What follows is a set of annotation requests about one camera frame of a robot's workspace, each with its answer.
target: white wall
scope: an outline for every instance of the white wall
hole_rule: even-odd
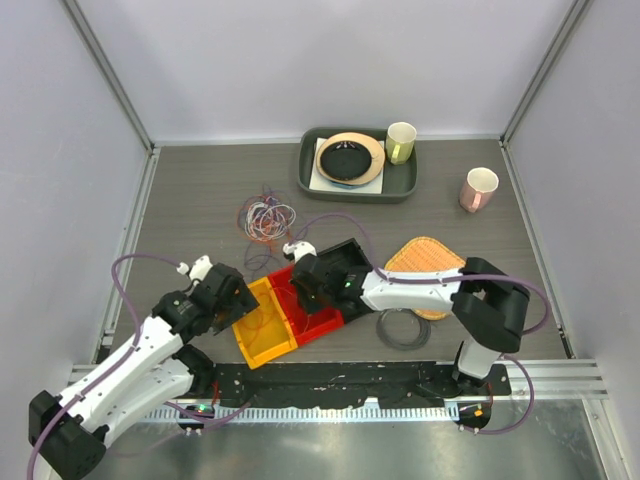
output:
[[[82,0],[154,140],[500,134],[571,0]]]
[[[593,2],[512,143],[572,344],[597,359],[636,446],[639,23],[637,0]]]
[[[144,151],[57,1],[0,2],[0,477],[95,346]]]

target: mug handle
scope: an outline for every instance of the mug handle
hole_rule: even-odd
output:
[[[395,147],[393,147],[393,153],[391,154],[391,163],[395,163],[395,160],[398,159],[399,154],[400,154],[400,144],[396,143]]]
[[[476,192],[476,194],[473,196],[473,203],[471,204],[471,207],[469,208],[469,211],[471,213],[474,213],[478,210],[478,207],[480,206],[480,200],[482,200],[482,195],[479,194],[478,192]]]

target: table surface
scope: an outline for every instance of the table surface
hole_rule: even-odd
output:
[[[378,264],[383,265],[412,238],[429,236],[462,257],[483,257],[510,275],[542,285],[498,142],[422,141],[416,144],[416,153],[416,192],[398,205],[366,205],[306,197],[296,184],[297,144],[162,148],[137,251],[185,262],[208,254],[212,261],[234,266],[250,277],[251,272],[243,267],[249,241],[236,226],[236,214],[247,198],[260,194],[263,184],[268,184],[286,192],[298,213],[298,226],[327,212],[355,216],[372,237]],[[457,195],[466,173],[478,166],[494,170],[501,183],[484,210],[469,214],[458,205]],[[321,250],[351,237],[364,246],[354,225],[335,218],[316,224],[307,239]],[[259,246],[252,248],[259,252]],[[272,269],[277,268],[272,262]],[[172,268],[160,262],[135,260],[127,291],[144,318],[164,293],[183,286],[185,279]],[[542,302],[532,298],[526,325],[537,323],[543,310]],[[394,322],[392,315],[386,322],[391,334],[409,339],[417,332],[415,320],[402,315]],[[449,317],[432,322],[432,336],[424,347],[401,352],[386,347],[376,337],[376,318],[376,314],[360,318],[279,361],[453,360],[460,342],[468,336],[455,317]],[[132,333],[133,323],[123,310],[114,347]],[[231,329],[215,337],[202,335],[192,344],[214,362],[244,361]],[[553,319],[544,329],[523,339],[518,356],[566,358]]]

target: pink mug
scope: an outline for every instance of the pink mug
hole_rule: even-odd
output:
[[[460,191],[460,206],[467,212],[477,212],[489,203],[499,183],[498,175],[488,168],[470,170]]]

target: reflective floor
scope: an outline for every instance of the reflective floor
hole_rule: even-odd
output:
[[[516,421],[527,402],[494,406],[490,427]],[[139,424],[112,450],[137,452],[175,433]],[[453,423],[228,425],[180,436],[134,458],[107,454],[90,480],[605,479],[580,401],[539,401],[518,430],[458,432]]]

